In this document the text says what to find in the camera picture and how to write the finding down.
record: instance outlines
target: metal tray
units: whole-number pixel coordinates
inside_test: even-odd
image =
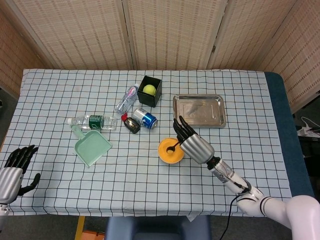
[[[180,94],[173,97],[173,117],[195,128],[223,128],[226,125],[224,100],[216,94]]]

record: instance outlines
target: water bottle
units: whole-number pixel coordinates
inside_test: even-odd
[[[135,84],[134,86],[131,86],[128,91],[126,91],[121,101],[115,107],[115,111],[118,114],[123,115],[129,110],[130,107],[132,107],[138,98],[138,88],[139,84]]]
[[[112,116],[85,115],[81,117],[68,118],[69,125],[77,125],[83,130],[115,130],[117,119]]]

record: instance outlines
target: yellow bowl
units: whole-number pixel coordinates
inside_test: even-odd
[[[180,145],[175,146],[175,151],[167,152],[167,148],[174,146],[178,142],[175,138],[165,138],[163,139],[158,146],[158,154],[162,161],[167,164],[176,164],[182,160],[185,153],[180,148]]]

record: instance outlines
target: blue can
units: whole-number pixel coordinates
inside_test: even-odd
[[[158,120],[155,116],[140,107],[134,110],[132,118],[148,129],[153,129],[158,124]]]

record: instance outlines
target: white tablecloth with black grid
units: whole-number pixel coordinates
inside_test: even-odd
[[[176,137],[175,94],[219,94],[225,101],[224,128],[195,130],[242,177],[266,196],[291,197],[268,86],[263,72],[238,70],[25,70],[21,94],[0,154],[39,146],[22,185],[36,175],[36,190],[10,204],[15,215],[85,216],[225,215],[235,195],[188,156],[169,165],[158,157],[158,144]],[[162,79],[155,108],[141,105],[158,125],[132,134],[118,121],[102,131],[112,143],[107,155],[87,168],[74,151],[77,137],[66,119],[85,114],[110,115],[126,90],[143,77]],[[236,206],[234,215],[241,215]]]

